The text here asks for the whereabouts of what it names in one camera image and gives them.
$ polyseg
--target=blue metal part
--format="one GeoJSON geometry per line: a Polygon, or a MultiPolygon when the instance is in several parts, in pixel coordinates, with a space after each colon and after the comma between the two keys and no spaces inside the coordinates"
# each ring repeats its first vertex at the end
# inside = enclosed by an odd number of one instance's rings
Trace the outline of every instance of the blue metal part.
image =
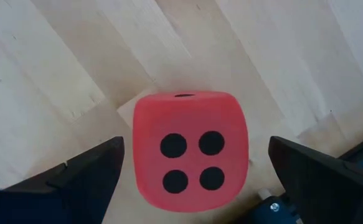
{"type": "MultiPolygon", "coordinates": [[[[363,142],[355,148],[351,149],[340,159],[358,164],[363,167],[363,142]]],[[[296,212],[296,207],[289,201],[286,194],[280,197],[270,197],[264,200],[242,218],[233,223],[252,223],[252,224],[296,224],[300,219],[296,212]],[[278,212],[270,209],[271,204],[277,203],[280,205],[278,212]]]]}

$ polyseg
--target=red cube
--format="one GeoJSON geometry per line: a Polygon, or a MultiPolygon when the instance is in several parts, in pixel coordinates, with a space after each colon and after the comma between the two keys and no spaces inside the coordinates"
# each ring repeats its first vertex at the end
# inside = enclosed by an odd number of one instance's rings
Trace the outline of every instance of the red cube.
{"type": "Polygon", "coordinates": [[[160,93],[134,109],[138,189],[152,205],[199,212],[230,202],[248,170],[248,131],[228,93],[160,93]]]}

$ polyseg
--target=wooden floor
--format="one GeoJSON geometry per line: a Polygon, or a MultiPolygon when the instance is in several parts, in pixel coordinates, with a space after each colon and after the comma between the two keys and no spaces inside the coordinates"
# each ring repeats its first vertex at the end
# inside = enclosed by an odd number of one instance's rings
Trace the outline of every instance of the wooden floor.
{"type": "Polygon", "coordinates": [[[113,136],[126,157],[104,223],[221,223],[282,192],[267,156],[279,135],[337,156],[363,140],[363,1],[0,0],[0,188],[113,136]],[[136,100],[217,90],[250,132],[246,184],[202,213],[137,191],[136,100]]]}

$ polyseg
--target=red foam die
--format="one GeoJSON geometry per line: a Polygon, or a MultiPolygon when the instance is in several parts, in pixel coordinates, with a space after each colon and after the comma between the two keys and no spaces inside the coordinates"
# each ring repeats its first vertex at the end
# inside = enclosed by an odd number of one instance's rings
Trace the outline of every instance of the red foam die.
{"type": "Polygon", "coordinates": [[[138,189],[152,205],[198,212],[230,202],[248,170],[248,131],[228,93],[160,93],[134,109],[138,189]]]}

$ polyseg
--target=metal bolt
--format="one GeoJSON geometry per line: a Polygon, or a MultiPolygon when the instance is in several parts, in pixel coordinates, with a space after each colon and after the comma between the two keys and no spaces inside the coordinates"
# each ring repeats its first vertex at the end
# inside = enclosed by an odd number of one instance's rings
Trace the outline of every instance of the metal bolt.
{"type": "Polygon", "coordinates": [[[278,203],[272,203],[270,205],[270,209],[273,211],[273,212],[277,212],[280,210],[280,205],[278,203]]]}

